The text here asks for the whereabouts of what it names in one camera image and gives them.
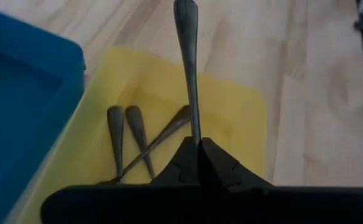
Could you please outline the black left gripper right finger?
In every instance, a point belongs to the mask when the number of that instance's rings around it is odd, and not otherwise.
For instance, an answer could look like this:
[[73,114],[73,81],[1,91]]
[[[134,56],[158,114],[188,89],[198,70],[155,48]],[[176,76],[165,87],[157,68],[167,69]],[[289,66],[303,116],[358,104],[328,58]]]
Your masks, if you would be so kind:
[[219,187],[272,187],[210,138],[200,142],[200,182]]

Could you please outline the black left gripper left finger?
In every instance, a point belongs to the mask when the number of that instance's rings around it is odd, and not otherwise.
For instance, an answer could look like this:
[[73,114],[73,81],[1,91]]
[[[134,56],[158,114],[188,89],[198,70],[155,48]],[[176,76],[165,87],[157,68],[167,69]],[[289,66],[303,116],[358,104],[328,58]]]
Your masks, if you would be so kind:
[[164,187],[171,185],[198,183],[198,151],[195,140],[185,137],[175,155],[165,166],[164,170],[152,181],[153,186]]

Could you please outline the silver fork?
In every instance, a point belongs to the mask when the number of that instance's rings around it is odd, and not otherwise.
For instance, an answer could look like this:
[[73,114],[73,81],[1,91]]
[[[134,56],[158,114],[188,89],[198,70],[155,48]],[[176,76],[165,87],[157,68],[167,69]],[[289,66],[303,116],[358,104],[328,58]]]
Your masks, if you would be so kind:
[[[125,110],[123,110],[124,120],[126,119]],[[150,160],[149,153],[154,150],[159,144],[161,144],[166,138],[170,137],[174,132],[178,131],[184,125],[190,122],[190,107],[185,105],[181,107],[173,118],[168,122],[168,124],[161,130],[158,136],[148,145],[148,150],[145,152],[140,152],[140,154],[132,160],[126,167],[123,167],[122,175],[123,178],[136,164],[141,160],[145,161],[147,170],[149,172],[150,178],[155,178],[154,168],[152,167],[152,162]],[[115,182],[115,178],[111,180],[104,181],[103,184],[118,184]]]
[[125,115],[140,152],[147,151],[148,145],[140,108],[136,105],[128,106]]

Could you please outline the black fork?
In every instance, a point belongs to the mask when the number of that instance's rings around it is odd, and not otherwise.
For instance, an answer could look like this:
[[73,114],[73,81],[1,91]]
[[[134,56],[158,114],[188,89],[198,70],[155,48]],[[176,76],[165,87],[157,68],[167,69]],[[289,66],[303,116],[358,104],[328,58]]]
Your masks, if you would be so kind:
[[122,182],[122,150],[123,150],[123,130],[124,130],[124,115],[121,106],[111,106],[107,109],[107,121],[111,144],[113,147],[114,160],[116,163],[116,183]]
[[174,20],[185,70],[190,104],[191,135],[196,144],[201,141],[197,88],[198,6],[194,0],[174,0]]

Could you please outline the yellow translucent plastic bin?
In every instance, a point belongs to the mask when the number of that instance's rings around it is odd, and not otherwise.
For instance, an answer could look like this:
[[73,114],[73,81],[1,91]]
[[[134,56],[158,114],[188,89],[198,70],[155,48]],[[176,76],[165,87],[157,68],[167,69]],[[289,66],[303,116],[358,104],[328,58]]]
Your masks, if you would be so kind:
[[[207,73],[197,78],[202,135],[264,176],[267,111],[260,91]],[[138,106],[151,141],[187,103],[181,63],[130,46],[111,47],[5,224],[40,224],[40,206],[50,194],[115,176],[106,118],[110,106]]]

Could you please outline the blue plastic bin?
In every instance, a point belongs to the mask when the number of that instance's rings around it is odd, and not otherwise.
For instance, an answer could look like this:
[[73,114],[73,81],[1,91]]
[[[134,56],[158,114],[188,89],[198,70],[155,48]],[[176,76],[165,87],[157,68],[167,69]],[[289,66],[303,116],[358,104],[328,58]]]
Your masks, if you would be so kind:
[[0,13],[0,223],[84,91],[81,47]]

